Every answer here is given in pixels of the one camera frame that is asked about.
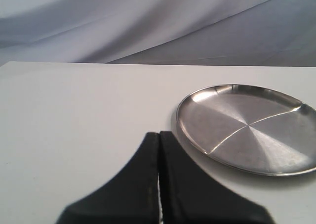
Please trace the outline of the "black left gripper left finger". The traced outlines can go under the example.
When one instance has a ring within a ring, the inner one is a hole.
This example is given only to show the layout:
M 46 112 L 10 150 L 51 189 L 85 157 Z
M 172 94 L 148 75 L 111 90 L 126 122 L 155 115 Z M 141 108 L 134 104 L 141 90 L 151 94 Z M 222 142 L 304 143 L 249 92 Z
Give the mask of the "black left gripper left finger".
M 60 224 L 158 224 L 157 133 L 147 133 L 129 162 L 105 185 L 67 206 Z

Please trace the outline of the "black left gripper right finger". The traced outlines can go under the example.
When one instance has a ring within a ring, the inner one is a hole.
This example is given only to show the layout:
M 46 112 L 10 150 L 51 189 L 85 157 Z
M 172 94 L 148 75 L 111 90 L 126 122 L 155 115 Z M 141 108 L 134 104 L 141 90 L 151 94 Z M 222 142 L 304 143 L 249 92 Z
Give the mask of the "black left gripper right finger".
M 159 185 L 165 224 L 272 224 L 262 206 L 221 185 L 172 132 L 159 134 Z

